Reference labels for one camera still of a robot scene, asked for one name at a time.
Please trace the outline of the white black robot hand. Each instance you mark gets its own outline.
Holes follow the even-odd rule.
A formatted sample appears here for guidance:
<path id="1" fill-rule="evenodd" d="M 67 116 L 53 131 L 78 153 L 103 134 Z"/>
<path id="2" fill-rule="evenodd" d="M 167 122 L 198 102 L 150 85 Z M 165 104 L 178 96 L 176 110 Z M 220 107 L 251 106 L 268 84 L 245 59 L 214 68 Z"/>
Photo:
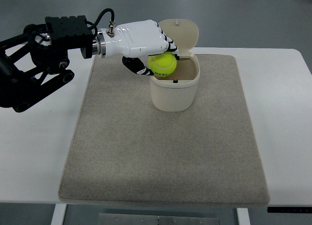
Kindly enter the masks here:
<path id="1" fill-rule="evenodd" d="M 123 56 L 122 63 L 127 69 L 134 74 L 146 76 L 153 76 L 154 73 L 144 65 L 140 57 L 158 55 L 165 51 L 171 52 L 176 60 L 180 59 L 174 41 L 153 20 L 100 28 L 92 43 L 93 55 L 102 58 Z"/>

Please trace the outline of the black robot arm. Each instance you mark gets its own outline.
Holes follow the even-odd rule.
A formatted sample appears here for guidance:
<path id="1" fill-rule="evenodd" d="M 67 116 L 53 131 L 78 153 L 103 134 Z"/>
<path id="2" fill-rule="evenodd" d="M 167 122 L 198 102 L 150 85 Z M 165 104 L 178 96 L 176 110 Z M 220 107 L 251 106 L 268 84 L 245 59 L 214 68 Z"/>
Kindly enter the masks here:
<path id="1" fill-rule="evenodd" d="M 68 51 L 80 49 L 85 59 L 122 56 L 131 72 L 152 76 L 141 61 L 144 56 L 166 52 L 178 59 L 179 51 L 158 23 L 144 20 L 98 28 L 99 20 L 85 16 L 46 17 L 44 24 L 30 24 L 23 33 L 0 43 L 0 105 L 24 112 L 74 78 L 68 69 Z"/>

